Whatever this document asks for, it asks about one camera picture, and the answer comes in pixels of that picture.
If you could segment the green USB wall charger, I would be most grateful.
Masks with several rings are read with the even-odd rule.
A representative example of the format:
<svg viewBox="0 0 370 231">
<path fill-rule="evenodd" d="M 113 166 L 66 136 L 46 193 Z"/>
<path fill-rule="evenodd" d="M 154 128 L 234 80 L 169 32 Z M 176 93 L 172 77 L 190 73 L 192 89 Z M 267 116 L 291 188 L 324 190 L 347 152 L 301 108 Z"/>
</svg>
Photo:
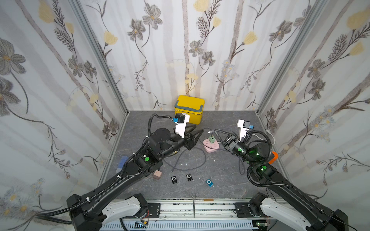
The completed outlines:
<svg viewBox="0 0 370 231">
<path fill-rule="evenodd" d="M 210 135 L 209 136 L 209 142 L 210 143 L 215 143 L 215 141 L 216 141 L 215 137 L 213 135 Z"/>
</svg>

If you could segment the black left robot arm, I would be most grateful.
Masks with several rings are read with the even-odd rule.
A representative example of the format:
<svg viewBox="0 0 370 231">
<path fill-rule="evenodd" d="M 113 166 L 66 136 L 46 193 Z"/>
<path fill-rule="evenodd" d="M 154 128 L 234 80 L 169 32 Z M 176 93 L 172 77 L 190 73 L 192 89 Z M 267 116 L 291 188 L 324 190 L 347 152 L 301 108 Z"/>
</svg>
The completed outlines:
<svg viewBox="0 0 370 231">
<path fill-rule="evenodd" d="M 151 130 L 154 117 L 170 119 L 175 123 L 173 132 L 166 128 Z M 67 199 L 67 208 L 37 214 L 37 219 L 73 225 L 76 231 L 98 231 L 104 220 L 106 206 L 131 185 L 158 170 L 165 158 L 178 152 L 182 147 L 194 148 L 204 130 L 196 130 L 196 125 L 187 124 L 186 114 L 159 116 L 152 114 L 147 125 L 147 136 L 142 146 L 124 163 L 121 171 L 96 189 L 82 195 L 72 195 Z"/>
</svg>

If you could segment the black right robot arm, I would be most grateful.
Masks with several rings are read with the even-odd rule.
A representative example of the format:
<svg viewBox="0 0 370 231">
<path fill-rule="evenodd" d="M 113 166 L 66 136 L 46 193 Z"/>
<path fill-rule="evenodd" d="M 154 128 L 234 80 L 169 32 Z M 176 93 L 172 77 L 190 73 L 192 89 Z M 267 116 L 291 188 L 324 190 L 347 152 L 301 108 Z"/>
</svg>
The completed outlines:
<svg viewBox="0 0 370 231">
<path fill-rule="evenodd" d="M 225 150 L 248 163 L 248 181 L 259 188 L 267 188 L 279 195 L 290 207 L 277 203 L 263 193 L 250 200 L 249 211 L 254 216 L 266 215 L 277 219 L 296 231 L 347 231 L 348 216 L 341 210 L 332 210 L 289 182 L 269 162 L 272 143 L 267 135 L 249 147 L 248 139 L 240 140 L 233 133 L 215 129 L 215 136 Z"/>
</svg>

